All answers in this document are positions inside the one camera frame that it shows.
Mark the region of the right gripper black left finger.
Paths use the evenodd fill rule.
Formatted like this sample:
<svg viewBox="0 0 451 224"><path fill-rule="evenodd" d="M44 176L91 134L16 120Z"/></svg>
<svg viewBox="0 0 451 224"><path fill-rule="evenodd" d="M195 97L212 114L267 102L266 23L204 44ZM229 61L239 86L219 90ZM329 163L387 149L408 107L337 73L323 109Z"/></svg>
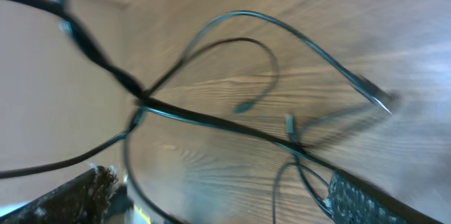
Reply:
<svg viewBox="0 0 451 224"><path fill-rule="evenodd" d="M117 174L97 166L1 217L1 224L100 224Z"/></svg>

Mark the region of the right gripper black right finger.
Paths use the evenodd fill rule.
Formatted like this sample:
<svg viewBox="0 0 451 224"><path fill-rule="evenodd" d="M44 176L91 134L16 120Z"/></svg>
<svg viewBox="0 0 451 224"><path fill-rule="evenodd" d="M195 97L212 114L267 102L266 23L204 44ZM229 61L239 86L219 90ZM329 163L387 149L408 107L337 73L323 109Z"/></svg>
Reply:
<svg viewBox="0 0 451 224"><path fill-rule="evenodd" d="M334 223L440 223L343 170L333 173L328 186L328 199Z"/></svg>

